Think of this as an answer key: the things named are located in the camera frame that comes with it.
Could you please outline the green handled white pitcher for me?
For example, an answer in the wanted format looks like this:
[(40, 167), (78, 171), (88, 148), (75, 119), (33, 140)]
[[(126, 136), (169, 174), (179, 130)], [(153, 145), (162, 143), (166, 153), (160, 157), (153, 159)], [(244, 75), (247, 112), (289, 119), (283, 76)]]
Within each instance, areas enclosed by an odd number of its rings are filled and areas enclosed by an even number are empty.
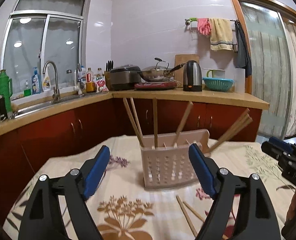
[(207, 70), (206, 77), (224, 79), (225, 78), (225, 70), (223, 69), (209, 69)]

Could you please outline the teal plastic colander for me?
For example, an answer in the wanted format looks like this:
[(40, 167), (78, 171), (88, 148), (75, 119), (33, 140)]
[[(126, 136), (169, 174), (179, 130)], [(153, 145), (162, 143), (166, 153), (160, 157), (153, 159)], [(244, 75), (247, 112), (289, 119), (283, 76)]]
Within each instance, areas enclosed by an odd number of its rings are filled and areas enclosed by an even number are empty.
[(217, 92), (228, 92), (234, 83), (232, 79), (222, 79), (222, 78), (214, 78), (214, 77), (204, 77), (203, 78), (205, 86)]

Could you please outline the pink rubber glove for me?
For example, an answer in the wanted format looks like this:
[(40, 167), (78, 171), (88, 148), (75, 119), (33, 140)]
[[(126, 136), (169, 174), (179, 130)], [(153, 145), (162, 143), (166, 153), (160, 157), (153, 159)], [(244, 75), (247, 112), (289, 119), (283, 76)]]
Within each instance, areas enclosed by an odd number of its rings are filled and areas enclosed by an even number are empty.
[(197, 30), (201, 35), (209, 36), (211, 33), (211, 26), (208, 18), (197, 19)]

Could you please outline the window with aluminium frame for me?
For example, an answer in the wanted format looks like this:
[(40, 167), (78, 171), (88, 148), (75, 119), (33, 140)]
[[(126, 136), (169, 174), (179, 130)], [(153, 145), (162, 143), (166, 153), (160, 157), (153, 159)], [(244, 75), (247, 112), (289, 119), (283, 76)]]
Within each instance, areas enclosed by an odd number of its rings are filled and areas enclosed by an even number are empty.
[(17, 0), (10, 14), (1, 65), (12, 79), (13, 95), (32, 92), (33, 68), (41, 78), (49, 67), (51, 89), (75, 85), (82, 62), (83, 24), (87, 0)]

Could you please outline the white translucent container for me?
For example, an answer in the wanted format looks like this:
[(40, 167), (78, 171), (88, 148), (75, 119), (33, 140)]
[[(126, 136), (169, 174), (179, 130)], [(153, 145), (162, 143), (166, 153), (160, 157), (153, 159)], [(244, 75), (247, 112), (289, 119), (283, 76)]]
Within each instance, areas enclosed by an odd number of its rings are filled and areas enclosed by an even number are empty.
[(245, 92), (245, 70), (236, 68), (234, 72), (234, 91), (239, 94)]

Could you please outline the steel wok with lid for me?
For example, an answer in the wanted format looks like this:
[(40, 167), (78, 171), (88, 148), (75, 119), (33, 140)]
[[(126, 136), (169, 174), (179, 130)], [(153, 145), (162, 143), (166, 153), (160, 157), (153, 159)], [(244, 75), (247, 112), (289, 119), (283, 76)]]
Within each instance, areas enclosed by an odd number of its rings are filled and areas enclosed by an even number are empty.
[[(181, 63), (174, 68), (169, 68), (169, 63), (167, 61), (163, 61), (160, 58), (155, 57), (157, 61), (155, 66), (147, 67), (138, 72), (140, 77), (146, 82), (166, 82), (171, 79), (173, 73), (179, 69), (181, 69), (185, 63)], [(167, 64), (167, 67), (162, 67), (159, 64), (163, 62)]]

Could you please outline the red white snack bag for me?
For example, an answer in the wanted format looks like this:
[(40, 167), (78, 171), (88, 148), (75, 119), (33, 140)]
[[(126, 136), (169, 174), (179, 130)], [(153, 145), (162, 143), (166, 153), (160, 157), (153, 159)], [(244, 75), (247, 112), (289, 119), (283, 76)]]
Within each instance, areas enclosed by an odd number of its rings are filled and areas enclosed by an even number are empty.
[(95, 76), (95, 83), (96, 83), (98, 93), (108, 91), (105, 76), (104, 76), (104, 73), (103, 73), (101, 68), (98, 68), (98, 70), (97, 70), (97, 73), (96, 73), (96, 76)]

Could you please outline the black rice cooker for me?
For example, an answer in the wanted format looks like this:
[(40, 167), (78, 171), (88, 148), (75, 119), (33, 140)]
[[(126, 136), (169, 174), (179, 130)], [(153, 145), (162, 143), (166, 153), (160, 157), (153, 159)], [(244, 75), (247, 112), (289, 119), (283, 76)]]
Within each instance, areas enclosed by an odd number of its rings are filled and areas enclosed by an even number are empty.
[(132, 64), (124, 65), (109, 72), (112, 90), (131, 90), (141, 82), (140, 68)]

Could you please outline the small green bottle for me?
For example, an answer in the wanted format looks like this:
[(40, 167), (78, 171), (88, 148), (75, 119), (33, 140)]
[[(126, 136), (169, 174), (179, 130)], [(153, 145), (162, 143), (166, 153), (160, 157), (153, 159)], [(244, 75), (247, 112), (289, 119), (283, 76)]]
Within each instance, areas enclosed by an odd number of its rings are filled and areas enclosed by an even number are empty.
[(31, 88), (28, 84), (28, 80), (25, 82), (24, 97), (30, 96), (32, 94)]

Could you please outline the red kitchen cabinets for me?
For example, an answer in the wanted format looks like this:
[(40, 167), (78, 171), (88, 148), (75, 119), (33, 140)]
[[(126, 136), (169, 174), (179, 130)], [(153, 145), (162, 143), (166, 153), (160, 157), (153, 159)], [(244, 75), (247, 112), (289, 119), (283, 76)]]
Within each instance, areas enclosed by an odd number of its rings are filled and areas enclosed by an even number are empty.
[[(134, 99), (143, 135), (153, 134), (152, 100)], [(185, 101), (157, 100), (158, 134), (174, 133)], [(206, 128), (219, 139), (246, 108), (253, 122), (233, 141), (255, 141), (261, 109), (193, 102), (183, 131)], [(82, 153), (110, 137), (135, 135), (121, 98), (108, 99), (50, 116), (0, 136), (0, 224), (33, 175), (52, 157)], [(18, 176), (10, 182), (7, 176)]]

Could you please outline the floral tablecloth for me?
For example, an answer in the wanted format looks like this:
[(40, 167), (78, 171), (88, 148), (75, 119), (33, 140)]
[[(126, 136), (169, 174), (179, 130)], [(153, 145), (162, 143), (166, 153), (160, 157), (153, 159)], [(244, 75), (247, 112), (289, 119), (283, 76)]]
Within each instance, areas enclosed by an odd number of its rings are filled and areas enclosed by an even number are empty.
[[(144, 186), (141, 150), (135, 137), (116, 137), (104, 141), (91, 150), (74, 157), (49, 159), (28, 183), (6, 217), (3, 229), (18, 239), (21, 216), (25, 202), (32, 193), (37, 176), (45, 172), (52, 177), (66, 174), (72, 167), (93, 157), (106, 144), (113, 155), (119, 155), (123, 164), (109, 164), (96, 193), (87, 200), (87, 207), (104, 239), (193, 239), (183, 212), (177, 202), (187, 202), (205, 220), (213, 200), (205, 194), (199, 182), (173, 190), (146, 190)], [(264, 154), (257, 142), (224, 142), (211, 153), (219, 168), (228, 168), (232, 174), (248, 178), (256, 173), (260, 176), (274, 207), (280, 229), (285, 222), (294, 185), (282, 178), (277, 161)], [(185, 205), (196, 231), (203, 226)]]

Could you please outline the orange oil bottle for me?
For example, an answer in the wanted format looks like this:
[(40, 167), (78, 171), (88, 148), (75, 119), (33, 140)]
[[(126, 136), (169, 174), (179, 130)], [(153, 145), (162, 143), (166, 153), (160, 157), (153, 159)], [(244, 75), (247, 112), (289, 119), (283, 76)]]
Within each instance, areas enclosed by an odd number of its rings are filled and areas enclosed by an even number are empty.
[(96, 92), (96, 84), (94, 82), (94, 73), (91, 68), (88, 68), (86, 72), (86, 92)]

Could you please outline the knife block with knives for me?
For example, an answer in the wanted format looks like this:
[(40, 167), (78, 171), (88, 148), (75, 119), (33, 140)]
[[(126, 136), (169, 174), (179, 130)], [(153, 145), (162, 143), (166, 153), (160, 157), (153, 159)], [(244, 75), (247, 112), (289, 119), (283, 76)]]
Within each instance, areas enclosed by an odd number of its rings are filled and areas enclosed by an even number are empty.
[(113, 69), (113, 61), (109, 60), (106, 63), (106, 70), (104, 72), (106, 86), (108, 90), (112, 90), (111, 79), (110, 79), (110, 71)]

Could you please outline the yellow hanging towel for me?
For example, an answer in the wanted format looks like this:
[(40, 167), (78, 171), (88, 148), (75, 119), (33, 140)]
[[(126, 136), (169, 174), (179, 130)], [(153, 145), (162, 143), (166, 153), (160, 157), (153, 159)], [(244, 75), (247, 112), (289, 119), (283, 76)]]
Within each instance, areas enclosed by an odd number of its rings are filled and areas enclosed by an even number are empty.
[(233, 51), (233, 33), (230, 20), (210, 18), (209, 23), (211, 27), (210, 49), (212, 51)]

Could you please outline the pink perforated utensil holder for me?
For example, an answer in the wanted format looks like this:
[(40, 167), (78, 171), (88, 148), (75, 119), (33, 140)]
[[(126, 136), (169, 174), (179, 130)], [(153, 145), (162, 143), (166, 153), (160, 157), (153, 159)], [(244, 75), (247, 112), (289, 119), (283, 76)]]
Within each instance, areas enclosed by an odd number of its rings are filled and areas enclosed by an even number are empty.
[(190, 163), (189, 146), (196, 143), (201, 150), (208, 148), (209, 131), (198, 129), (182, 132), (174, 144), (175, 133), (145, 135), (141, 147), (144, 186), (146, 190), (170, 190), (188, 186), (198, 181)]

